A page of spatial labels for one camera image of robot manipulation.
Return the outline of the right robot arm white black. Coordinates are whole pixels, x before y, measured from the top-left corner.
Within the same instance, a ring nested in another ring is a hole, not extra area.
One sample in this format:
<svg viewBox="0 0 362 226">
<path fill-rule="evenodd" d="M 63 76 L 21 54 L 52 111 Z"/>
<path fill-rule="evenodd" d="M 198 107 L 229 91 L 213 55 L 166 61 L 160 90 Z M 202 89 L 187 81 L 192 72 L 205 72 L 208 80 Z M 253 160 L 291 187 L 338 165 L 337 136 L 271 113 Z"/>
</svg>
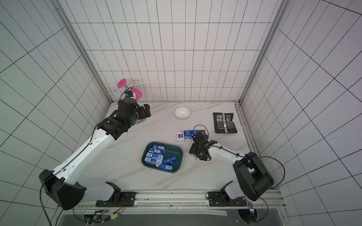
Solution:
<svg viewBox="0 0 362 226">
<path fill-rule="evenodd" d="M 201 132 L 192 138 L 194 143 L 189 154 L 205 162 L 215 159 L 233 168 L 237 180 L 229 182 L 221 189 L 228 198 L 246 197 L 257 201 L 274 184 L 274 179 L 256 153 L 232 151 L 217 141 L 207 140 Z"/>
</svg>

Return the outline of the blue tissue pack second row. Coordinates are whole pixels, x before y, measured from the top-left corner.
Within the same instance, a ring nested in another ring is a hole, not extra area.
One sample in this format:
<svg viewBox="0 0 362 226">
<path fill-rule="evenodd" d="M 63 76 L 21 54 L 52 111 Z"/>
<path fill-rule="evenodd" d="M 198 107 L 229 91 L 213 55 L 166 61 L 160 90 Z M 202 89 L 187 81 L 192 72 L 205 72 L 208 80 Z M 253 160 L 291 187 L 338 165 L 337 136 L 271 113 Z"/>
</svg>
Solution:
<svg viewBox="0 0 362 226">
<path fill-rule="evenodd" d="M 197 158 L 197 156 L 196 155 L 194 155 L 194 154 L 190 154 L 190 156 L 192 157 L 192 158 L 194 158 L 195 160 L 197 160 L 198 158 Z"/>
</svg>

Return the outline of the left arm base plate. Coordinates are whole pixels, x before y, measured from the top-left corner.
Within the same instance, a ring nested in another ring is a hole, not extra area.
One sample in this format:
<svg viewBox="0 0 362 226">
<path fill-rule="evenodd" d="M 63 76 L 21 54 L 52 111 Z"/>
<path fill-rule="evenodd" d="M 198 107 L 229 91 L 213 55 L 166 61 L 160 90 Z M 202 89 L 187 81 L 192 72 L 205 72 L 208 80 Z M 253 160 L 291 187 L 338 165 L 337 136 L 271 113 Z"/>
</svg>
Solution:
<svg viewBox="0 0 362 226">
<path fill-rule="evenodd" d="M 95 206 L 101 208 L 133 207 L 135 196 L 136 192 L 116 192 L 107 201 L 97 201 Z"/>
</svg>

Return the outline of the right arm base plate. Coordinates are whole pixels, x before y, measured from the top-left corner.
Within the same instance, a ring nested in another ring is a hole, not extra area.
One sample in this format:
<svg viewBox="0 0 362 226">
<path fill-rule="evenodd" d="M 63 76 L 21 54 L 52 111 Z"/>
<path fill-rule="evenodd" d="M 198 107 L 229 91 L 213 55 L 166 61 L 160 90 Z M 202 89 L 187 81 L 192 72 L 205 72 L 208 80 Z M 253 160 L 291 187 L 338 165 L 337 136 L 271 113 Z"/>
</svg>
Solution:
<svg viewBox="0 0 362 226">
<path fill-rule="evenodd" d="M 210 207 L 246 207 L 246 200 L 231 199 L 225 192 L 207 192 L 206 199 Z"/>
</svg>

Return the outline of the blue red pocket tissue pack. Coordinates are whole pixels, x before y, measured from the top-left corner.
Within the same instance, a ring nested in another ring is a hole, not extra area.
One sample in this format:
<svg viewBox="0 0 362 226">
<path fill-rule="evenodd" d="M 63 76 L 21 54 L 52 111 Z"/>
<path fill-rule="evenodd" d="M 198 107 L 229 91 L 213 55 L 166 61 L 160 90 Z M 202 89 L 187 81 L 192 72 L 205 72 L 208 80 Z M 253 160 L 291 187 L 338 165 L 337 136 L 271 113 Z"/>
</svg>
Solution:
<svg viewBox="0 0 362 226">
<path fill-rule="evenodd" d="M 199 130 L 199 132 L 200 132 L 206 139 L 209 139 L 209 135 L 206 133 L 205 130 Z"/>
</svg>

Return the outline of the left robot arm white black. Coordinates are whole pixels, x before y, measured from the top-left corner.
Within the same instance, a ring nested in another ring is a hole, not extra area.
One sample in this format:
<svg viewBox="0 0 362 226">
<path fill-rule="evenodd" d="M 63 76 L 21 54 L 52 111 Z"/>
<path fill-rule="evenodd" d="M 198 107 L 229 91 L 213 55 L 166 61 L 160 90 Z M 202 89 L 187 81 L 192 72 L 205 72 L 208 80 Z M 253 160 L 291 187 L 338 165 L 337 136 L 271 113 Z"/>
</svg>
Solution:
<svg viewBox="0 0 362 226">
<path fill-rule="evenodd" d="M 83 186 L 79 179 L 103 150 L 150 116 L 148 104 L 139 105 L 134 98 L 120 100 L 117 110 L 95 126 L 91 137 L 80 148 L 53 170 L 46 169 L 39 175 L 45 193 L 65 211 L 90 201 L 118 206 L 122 201 L 121 189 L 114 183 Z"/>
</svg>

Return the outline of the dark blue Tempo tissue pack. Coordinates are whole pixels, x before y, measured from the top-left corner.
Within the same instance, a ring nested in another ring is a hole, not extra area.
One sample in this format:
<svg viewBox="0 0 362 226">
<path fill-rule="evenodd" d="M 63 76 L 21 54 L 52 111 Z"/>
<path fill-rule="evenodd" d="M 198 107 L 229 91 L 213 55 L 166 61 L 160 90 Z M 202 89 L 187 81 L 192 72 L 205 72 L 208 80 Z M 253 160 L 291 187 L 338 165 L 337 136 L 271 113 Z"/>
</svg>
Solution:
<svg viewBox="0 0 362 226">
<path fill-rule="evenodd" d="M 174 155 L 174 156 L 171 156 L 171 157 L 168 157 L 168 158 L 164 159 L 164 164 L 172 165 L 172 164 L 176 163 L 176 160 L 177 160 L 177 158 Z"/>
</svg>

